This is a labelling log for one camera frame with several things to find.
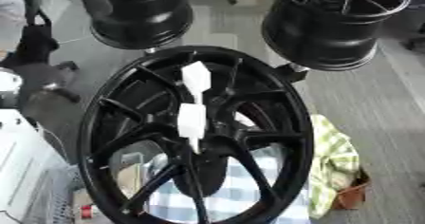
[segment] basket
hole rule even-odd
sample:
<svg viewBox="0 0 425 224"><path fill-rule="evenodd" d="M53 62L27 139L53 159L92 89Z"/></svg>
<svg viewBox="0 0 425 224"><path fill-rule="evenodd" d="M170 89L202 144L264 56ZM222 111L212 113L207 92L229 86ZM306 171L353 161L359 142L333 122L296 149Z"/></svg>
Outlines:
<svg viewBox="0 0 425 224"><path fill-rule="evenodd" d="M370 182L369 175L363 168L360 168L359 175L354 180L352 186L338 192L332 209L357 209L366 200L366 187L370 185Z"/></svg>

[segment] white foam block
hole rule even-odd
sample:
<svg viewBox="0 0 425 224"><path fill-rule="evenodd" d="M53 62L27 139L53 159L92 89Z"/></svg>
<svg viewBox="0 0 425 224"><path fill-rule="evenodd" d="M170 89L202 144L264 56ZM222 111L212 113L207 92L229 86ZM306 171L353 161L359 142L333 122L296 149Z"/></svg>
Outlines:
<svg viewBox="0 0 425 224"><path fill-rule="evenodd" d="M202 101L202 92L211 88L211 72L201 62L181 68L183 83L196 100Z"/></svg>
<svg viewBox="0 0 425 224"><path fill-rule="evenodd" d="M182 103L177 116L178 134L189 138L192 148L199 153L198 140L203 139L207 125L207 108L203 104Z"/></svg>

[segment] blue checkered cloth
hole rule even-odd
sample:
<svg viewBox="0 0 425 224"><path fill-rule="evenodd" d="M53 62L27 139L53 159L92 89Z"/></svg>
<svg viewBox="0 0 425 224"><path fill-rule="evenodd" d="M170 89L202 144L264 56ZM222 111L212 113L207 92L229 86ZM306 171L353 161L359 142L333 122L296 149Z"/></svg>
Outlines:
<svg viewBox="0 0 425 224"><path fill-rule="evenodd" d="M276 150L270 146L252 152L270 184L273 184L282 167ZM161 154L144 165L147 178L157 173L167 158ZM212 196L204 198L210 221L220 221L238 215L251 207L260 198L258 185L249 172L236 159L230 158L227 176L222 187ZM180 223L197 223L197 213L190 197L181 194L172 180L157 189L148 201L151 215ZM310 224L308 217L307 186L295 200L278 216L273 224Z"/></svg>

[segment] wheel rim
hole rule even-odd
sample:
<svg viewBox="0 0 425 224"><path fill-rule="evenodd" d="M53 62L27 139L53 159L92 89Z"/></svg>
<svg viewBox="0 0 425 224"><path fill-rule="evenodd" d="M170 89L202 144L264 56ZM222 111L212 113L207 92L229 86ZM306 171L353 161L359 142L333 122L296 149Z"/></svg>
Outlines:
<svg viewBox="0 0 425 224"><path fill-rule="evenodd" d="M206 138L201 142L203 150L200 156L193 155L189 144L180 139L176 132L179 104L193 101L178 79L175 80L178 78L176 72L183 65L197 60L206 62L212 71L213 88L214 73L228 76L224 83L217 83L220 86L217 85L216 90L206 93L206 102L209 102L207 110L211 108L208 111L210 126ZM258 84L258 87L251 88L262 89L252 89L253 92L241 89L239 85L245 84L246 79L253 81L252 78L256 80L252 84ZM164 88L166 93L164 89L159 90L154 93L155 97L166 94L170 103L151 110L149 100L143 100L144 105L137 109L129 106L128 102L120 102L122 92L140 80L145 84L155 82ZM160 104L155 103L152 95L146 96L151 100L151 105ZM232 116L236 111L255 119L261 130L241 131L235 127ZM136 123L117 136L120 120L116 118L119 117ZM113 119L116 124L109 124L107 119ZM155 141L167 155L169 163L137 194L127 198L105 166L114 152L142 139ZM274 142L280 143L282 149L285 148L290 154L285 159L285 167L270 186L249 151L267 147ZM191 182L190 194L194 199L199 223L210 223L202 200L202 186L194 168L206 161L227 157L236 158L248 170L258 185L261 197L242 214L214 223L267 223L277 217L303 187L313 156L313 132L303 102L293 87L279 78L273 68L234 50L177 47L133 62L105 84L84 115L77 152L78 165L88 193L116 223L173 223L143 212L141 206L162 183L180 175L185 176L186 183Z"/></svg>

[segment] red object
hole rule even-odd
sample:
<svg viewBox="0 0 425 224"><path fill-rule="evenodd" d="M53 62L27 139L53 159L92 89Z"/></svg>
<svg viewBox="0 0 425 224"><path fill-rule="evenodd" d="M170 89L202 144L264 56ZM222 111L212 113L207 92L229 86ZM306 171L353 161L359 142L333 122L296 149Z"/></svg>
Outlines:
<svg viewBox="0 0 425 224"><path fill-rule="evenodd" d="M82 219L91 219L98 212L98 209L94 205L83 205L80 207L80 213Z"/></svg>

